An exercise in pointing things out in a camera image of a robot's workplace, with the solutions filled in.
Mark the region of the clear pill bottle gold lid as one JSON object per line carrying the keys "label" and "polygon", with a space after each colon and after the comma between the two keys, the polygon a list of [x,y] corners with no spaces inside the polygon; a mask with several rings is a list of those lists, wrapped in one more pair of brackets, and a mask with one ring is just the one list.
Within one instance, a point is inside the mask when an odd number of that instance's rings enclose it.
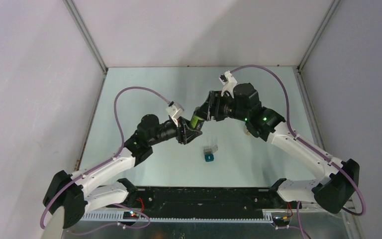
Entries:
{"label": "clear pill bottle gold lid", "polygon": [[247,128],[244,128],[244,133],[248,136],[252,136],[252,133]]}

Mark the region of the aluminium frame post left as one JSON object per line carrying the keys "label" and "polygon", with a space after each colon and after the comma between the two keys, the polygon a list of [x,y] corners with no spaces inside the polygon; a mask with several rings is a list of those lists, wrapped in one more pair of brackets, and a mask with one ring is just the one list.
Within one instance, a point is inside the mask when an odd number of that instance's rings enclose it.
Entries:
{"label": "aluminium frame post left", "polygon": [[93,58],[97,62],[99,68],[104,75],[107,74],[108,67],[104,62],[104,59],[79,11],[74,0],[63,0],[68,12],[70,13],[75,25],[77,26],[83,40],[85,41],[89,51],[91,52]]}

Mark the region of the aluminium frame post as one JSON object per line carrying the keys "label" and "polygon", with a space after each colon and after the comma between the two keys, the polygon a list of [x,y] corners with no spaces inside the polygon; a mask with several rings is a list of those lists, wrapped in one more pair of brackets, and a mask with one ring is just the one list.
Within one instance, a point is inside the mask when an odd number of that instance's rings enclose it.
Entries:
{"label": "aluminium frame post", "polygon": [[104,75],[107,74],[108,67],[104,62],[104,59],[79,11],[74,0],[63,0],[68,12],[70,13],[75,25],[77,26],[83,40],[85,41],[89,51],[91,52],[93,58],[97,62],[99,68]]}
{"label": "aluminium frame post", "polygon": [[318,28],[316,29],[313,38],[311,39],[302,59],[300,60],[297,68],[299,72],[302,72],[307,62],[309,61],[311,55],[313,54],[318,42],[320,41],[322,35],[324,34],[326,28],[328,27],[333,16],[336,14],[338,7],[340,6],[342,0],[333,0],[326,11],[326,14],[322,18]]}

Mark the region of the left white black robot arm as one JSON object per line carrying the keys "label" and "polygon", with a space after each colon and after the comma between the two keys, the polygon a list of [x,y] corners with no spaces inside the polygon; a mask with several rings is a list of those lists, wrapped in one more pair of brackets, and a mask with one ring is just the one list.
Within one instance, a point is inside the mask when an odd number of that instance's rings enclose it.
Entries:
{"label": "left white black robot arm", "polygon": [[103,183],[144,162],[153,153],[153,145],[170,139],[176,139],[182,145],[190,143],[202,135],[204,121],[194,115],[191,120],[179,117],[160,123],[156,115],[143,116],[134,134],[121,145],[115,156],[90,169],[57,172],[43,199],[43,216],[64,209],[62,228],[68,229],[95,209],[120,203],[128,208],[134,206],[137,193],[129,180],[121,179],[107,186]]}

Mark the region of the green lidded black jar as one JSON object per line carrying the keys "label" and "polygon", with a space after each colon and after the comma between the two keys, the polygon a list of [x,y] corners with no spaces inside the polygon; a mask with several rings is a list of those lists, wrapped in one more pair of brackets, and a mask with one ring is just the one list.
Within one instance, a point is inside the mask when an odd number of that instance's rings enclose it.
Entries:
{"label": "green lidded black jar", "polygon": [[205,122],[205,120],[199,116],[199,108],[200,107],[195,108],[193,115],[190,119],[189,127],[191,129],[201,130]]}

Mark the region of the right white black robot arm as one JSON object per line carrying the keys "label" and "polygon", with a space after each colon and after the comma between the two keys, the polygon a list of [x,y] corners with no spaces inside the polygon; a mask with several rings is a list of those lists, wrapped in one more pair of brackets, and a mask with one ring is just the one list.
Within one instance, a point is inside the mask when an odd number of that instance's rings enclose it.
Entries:
{"label": "right white black robot arm", "polygon": [[304,164],[315,177],[313,180],[292,181],[281,178],[271,188],[269,200],[275,208],[288,202],[311,202],[336,214],[355,193],[359,181],[359,164],[349,159],[342,161],[315,144],[306,141],[291,129],[288,121],[272,109],[262,106],[259,94],[250,83],[239,84],[233,93],[210,91],[205,102],[197,107],[190,127],[201,130],[206,121],[226,118],[245,123],[255,138],[280,148]]}

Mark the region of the aluminium frame post right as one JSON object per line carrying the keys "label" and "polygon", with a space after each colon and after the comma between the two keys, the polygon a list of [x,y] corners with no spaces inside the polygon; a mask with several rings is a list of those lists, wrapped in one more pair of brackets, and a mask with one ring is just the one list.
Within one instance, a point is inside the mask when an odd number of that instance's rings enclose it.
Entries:
{"label": "aluminium frame post right", "polygon": [[333,16],[336,14],[338,7],[340,6],[342,0],[333,0],[326,11],[326,14],[322,18],[318,28],[316,29],[313,38],[311,39],[302,59],[300,60],[297,68],[299,72],[302,72],[307,62],[309,61],[311,55],[313,54],[318,42],[320,41],[322,35],[324,34],[326,28],[328,27]]}

